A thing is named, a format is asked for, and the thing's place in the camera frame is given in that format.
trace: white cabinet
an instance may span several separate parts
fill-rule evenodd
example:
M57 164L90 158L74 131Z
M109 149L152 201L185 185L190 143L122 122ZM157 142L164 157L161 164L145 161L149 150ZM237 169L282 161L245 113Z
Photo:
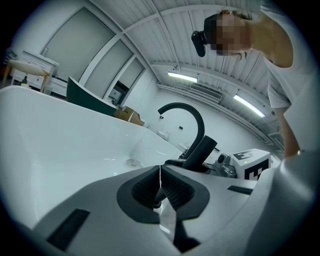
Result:
M22 55L18 57L20 61L27 62L33 64L44 71L47 71L51 75L57 71L59 64L49 58L43 57L40 54L32 53L27 50L22 52ZM14 80L21 82L26 76L26 73L21 72L19 70L14 69L12 71L12 83ZM27 75L28 84L32 87L41 88L41 85L44 81L43 76L36 76L32 74ZM49 79L49 86L52 87L52 91L59 95L66 96L67 94L67 83L60 81L58 79L50 77Z

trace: white sink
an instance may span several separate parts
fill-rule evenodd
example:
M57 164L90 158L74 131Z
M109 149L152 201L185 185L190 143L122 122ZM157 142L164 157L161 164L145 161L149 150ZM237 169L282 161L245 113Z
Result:
M11 216L33 228L94 181L181 152L149 129L20 86L0 90L0 189Z

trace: fluorescent light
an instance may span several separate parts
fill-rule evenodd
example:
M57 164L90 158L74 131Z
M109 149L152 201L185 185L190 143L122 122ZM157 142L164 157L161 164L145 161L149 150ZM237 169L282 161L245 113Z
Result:
M241 102L243 105L246 105L249 109L257 113L261 118L264 118L266 116L260 110L252 106L248 101L244 100L243 98L240 98L238 95L235 95L233 98L238 102Z
M194 77L191 77L191 76L183 75L183 74L176 74L176 73L168 72L168 75L170 77L181 78L181 79L185 79L185 80L188 80L188 81L191 81L191 82L194 82L194 83L198 82L198 79L196 79Z

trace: black rubber pad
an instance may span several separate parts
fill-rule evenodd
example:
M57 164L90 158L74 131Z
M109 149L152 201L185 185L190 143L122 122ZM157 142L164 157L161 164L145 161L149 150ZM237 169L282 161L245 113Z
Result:
M136 222L159 224L159 215L153 211L159 188L160 167L156 165L122 184L116 200L122 211Z
M245 195L251 195L251 193L253 191L253 189L251 189L251 188L240 187L240 186L230 186L227 189L234 191L234 192L241 193L241 194L245 194Z
M58 249L65 251L77 232L84 224L90 212L74 210L66 220L53 232L47 241Z
M204 185L166 165L161 166L161 187L176 211L177 221L199 217L210 199L210 193Z

